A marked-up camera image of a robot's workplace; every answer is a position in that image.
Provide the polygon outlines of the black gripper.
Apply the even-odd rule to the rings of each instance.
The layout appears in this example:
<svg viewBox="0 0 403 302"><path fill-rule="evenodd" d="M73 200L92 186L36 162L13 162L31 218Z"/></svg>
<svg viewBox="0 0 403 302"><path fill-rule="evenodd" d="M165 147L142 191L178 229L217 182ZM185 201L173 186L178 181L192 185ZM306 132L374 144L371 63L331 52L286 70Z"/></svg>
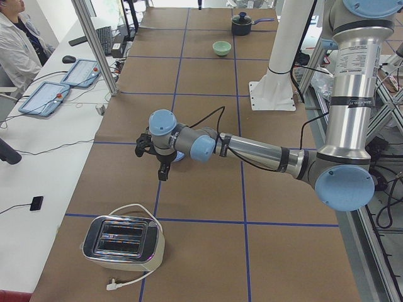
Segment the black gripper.
<svg viewBox="0 0 403 302"><path fill-rule="evenodd" d="M176 160L177 154L177 152L173 152L169 155L156 155L158 161L161 163L158 170L158 179L160 181L168 180L171 163Z"/></svg>

